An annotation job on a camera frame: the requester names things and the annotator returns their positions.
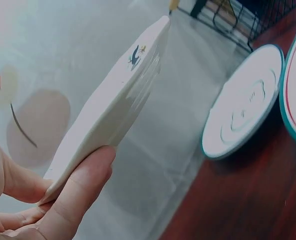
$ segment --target wooden table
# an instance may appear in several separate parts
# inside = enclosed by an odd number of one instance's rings
[[[160,240],[296,240],[296,143],[279,101],[238,152],[203,163]]]

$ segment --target finger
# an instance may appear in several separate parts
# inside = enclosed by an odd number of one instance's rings
[[[16,230],[23,226],[36,223],[46,214],[51,205],[51,203],[47,203],[14,214],[0,212],[0,233],[5,230]]]
[[[37,225],[38,233],[28,229],[19,237],[25,239],[25,234],[36,234],[33,235],[35,239],[72,239],[83,215],[109,179],[114,158],[115,151],[108,146],[87,157],[72,173],[58,199]]]
[[[2,157],[4,170],[3,193],[22,202],[38,202],[52,182],[19,166],[5,153],[2,153]]]

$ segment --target bird illustration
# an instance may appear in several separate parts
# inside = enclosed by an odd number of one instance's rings
[[[136,47],[136,49],[134,50],[133,54],[132,54],[132,57],[129,58],[129,63],[131,63],[132,65],[136,65],[139,57],[136,57],[136,54],[139,50],[139,45]]]

